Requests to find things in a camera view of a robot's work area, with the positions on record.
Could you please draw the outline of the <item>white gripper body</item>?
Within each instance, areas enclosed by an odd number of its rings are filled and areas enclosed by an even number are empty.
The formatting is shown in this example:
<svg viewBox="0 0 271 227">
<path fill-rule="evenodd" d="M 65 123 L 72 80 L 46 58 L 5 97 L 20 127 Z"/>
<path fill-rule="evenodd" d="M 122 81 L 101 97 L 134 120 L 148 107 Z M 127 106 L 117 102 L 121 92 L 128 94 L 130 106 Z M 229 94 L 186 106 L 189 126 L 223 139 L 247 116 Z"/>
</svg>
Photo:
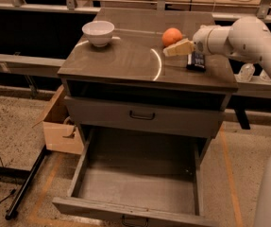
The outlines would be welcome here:
<svg viewBox="0 0 271 227">
<path fill-rule="evenodd" d="M 229 26 L 201 26 L 193 36 L 195 51 L 204 55 L 224 55 L 231 51 Z"/>
</svg>

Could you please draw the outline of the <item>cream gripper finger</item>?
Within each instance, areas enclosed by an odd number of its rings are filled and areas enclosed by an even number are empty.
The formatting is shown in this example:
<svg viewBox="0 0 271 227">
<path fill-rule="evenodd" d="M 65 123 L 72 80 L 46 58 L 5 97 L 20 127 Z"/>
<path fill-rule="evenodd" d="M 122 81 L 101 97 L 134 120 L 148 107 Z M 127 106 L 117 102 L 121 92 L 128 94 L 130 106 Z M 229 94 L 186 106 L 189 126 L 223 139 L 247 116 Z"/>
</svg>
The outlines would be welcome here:
<svg viewBox="0 0 271 227">
<path fill-rule="evenodd" d="M 163 54 L 166 57 L 185 56 L 192 54 L 195 50 L 193 42 L 188 39 L 183 39 L 175 44 L 171 44 L 163 49 Z"/>
</svg>

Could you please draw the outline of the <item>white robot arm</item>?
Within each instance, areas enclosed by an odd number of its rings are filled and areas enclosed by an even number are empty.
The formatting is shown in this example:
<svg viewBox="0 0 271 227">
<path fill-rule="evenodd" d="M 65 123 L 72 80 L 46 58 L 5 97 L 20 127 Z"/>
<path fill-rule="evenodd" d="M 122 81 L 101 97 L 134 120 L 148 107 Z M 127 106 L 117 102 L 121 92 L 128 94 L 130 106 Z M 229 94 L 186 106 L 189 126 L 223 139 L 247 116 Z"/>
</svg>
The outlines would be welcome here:
<svg viewBox="0 0 271 227">
<path fill-rule="evenodd" d="M 194 51 L 256 62 L 271 78 L 271 32 L 256 17 L 242 17 L 232 26 L 201 26 L 191 40 L 183 39 L 163 49 L 167 57 Z M 263 173 L 253 227 L 271 227 L 271 156 Z"/>
</svg>

